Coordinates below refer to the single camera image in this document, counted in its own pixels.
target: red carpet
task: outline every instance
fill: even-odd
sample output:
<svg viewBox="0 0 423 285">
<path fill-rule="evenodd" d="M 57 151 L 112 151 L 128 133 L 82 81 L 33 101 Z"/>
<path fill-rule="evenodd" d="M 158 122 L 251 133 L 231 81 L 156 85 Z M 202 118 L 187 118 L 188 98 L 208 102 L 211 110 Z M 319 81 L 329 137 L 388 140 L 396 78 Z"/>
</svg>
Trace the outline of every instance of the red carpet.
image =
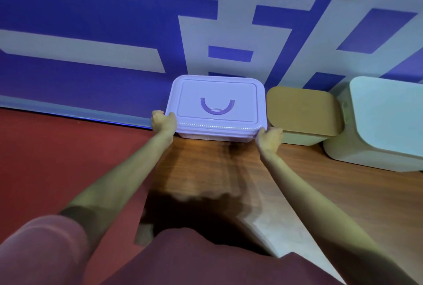
<svg viewBox="0 0 423 285">
<path fill-rule="evenodd" d="M 59 212 L 153 135 L 1 108 L 0 120 L 1 242 L 27 221 Z M 88 264 L 85 284 L 99 284 L 142 250 L 132 240 L 148 186 L 147 180 L 105 235 Z"/>
</svg>

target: tan lid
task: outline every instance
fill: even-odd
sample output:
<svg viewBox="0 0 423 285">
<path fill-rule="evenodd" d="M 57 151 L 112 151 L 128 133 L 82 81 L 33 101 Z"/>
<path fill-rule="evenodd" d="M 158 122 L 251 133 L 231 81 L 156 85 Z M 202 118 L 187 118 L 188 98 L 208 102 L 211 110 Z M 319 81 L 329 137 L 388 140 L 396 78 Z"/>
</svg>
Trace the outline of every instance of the tan lid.
<svg viewBox="0 0 423 285">
<path fill-rule="evenodd" d="M 333 137 L 343 130 L 339 102 L 326 91 L 273 87 L 266 100 L 267 119 L 284 131 Z"/>
</svg>

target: blue wall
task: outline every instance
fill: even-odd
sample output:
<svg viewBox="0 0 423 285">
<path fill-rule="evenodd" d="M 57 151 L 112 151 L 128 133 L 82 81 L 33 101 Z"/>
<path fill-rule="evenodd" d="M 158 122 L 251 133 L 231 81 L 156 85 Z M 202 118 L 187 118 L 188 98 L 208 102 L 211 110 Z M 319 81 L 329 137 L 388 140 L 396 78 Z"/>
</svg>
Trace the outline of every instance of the blue wall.
<svg viewBox="0 0 423 285">
<path fill-rule="evenodd" d="M 422 12 L 423 0 L 0 0 L 0 95 L 150 117 L 182 74 L 334 93 L 358 75 L 421 82 Z"/>
</svg>

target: storage box lid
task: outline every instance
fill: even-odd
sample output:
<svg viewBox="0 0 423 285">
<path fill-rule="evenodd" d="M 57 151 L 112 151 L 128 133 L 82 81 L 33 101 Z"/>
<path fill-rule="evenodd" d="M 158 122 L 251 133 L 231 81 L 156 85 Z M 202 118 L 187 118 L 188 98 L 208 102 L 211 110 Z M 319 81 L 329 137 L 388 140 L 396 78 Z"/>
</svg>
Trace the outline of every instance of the storage box lid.
<svg viewBox="0 0 423 285">
<path fill-rule="evenodd" d="M 267 92 L 267 118 L 292 133 L 333 137 L 343 130 L 339 102 L 326 91 L 273 87 Z"/>
<path fill-rule="evenodd" d="M 264 86 L 251 78 L 180 76 L 172 84 L 170 112 L 178 133 L 251 137 L 267 128 Z"/>
<path fill-rule="evenodd" d="M 361 76 L 349 88 L 357 133 L 367 144 L 423 157 L 423 85 Z"/>
</svg>

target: purple handle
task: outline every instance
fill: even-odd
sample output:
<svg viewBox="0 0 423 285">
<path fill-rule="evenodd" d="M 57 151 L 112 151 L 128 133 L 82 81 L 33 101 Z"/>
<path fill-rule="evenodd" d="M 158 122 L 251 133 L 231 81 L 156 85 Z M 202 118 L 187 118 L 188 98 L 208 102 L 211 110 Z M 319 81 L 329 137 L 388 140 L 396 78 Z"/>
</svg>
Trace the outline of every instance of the purple handle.
<svg viewBox="0 0 423 285">
<path fill-rule="evenodd" d="M 201 106 L 203 107 L 205 111 L 207 111 L 209 114 L 212 114 L 212 115 L 224 115 L 225 113 L 230 112 L 232 108 L 234 107 L 234 105 L 235 105 L 235 100 L 231 99 L 229 101 L 229 105 L 224 110 L 213 111 L 206 105 L 206 99 L 201 98 Z"/>
</svg>

